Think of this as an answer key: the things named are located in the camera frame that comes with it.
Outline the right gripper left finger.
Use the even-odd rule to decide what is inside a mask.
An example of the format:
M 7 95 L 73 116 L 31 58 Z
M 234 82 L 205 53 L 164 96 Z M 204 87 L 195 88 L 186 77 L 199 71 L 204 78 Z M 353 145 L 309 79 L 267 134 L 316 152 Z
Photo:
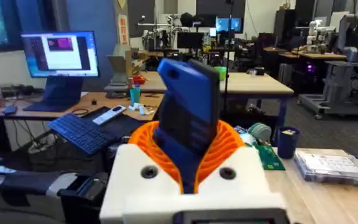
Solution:
M 99 213 L 101 223 L 173 223 L 182 177 L 154 141 L 158 122 L 136 129 L 119 146 Z

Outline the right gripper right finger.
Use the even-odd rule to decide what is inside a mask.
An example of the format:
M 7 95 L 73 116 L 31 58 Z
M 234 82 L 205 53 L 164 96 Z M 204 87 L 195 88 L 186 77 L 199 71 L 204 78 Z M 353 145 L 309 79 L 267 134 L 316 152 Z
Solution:
M 196 173 L 199 208 L 285 208 L 269 188 L 256 148 L 247 146 L 228 123 L 219 120 L 217 135 Z

